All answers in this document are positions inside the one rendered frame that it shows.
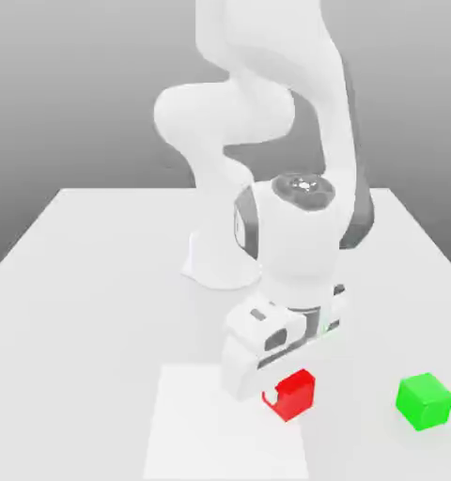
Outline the small green cube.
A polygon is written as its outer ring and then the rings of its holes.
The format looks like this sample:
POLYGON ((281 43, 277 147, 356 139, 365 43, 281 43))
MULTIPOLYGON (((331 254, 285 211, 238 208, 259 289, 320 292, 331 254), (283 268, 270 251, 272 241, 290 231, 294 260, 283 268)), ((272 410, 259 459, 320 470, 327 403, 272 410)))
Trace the small green cube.
POLYGON ((399 382, 396 408, 416 431, 447 423, 451 392, 431 373, 404 378, 399 382))

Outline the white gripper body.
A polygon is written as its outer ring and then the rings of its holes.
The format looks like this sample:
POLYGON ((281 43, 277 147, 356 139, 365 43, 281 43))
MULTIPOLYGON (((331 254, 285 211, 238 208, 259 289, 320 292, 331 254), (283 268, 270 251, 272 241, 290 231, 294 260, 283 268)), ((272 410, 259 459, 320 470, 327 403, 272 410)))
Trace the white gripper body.
POLYGON ((231 334, 225 338, 222 353, 221 381, 223 388, 236 400, 244 401, 262 391, 275 387, 281 380, 305 368, 312 354, 327 343, 341 329, 340 319, 327 330, 309 339, 293 343, 274 355, 260 359, 257 354, 231 334))

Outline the small red cube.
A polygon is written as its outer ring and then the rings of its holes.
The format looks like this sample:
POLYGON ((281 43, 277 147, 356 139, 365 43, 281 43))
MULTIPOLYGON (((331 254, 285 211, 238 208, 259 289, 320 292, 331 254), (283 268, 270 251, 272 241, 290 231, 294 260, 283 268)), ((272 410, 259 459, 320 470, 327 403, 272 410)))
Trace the small red cube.
POLYGON ((275 386, 279 394, 276 404, 262 401, 284 422, 288 422, 312 407, 315 384, 316 378, 309 371, 300 369, 275 386))

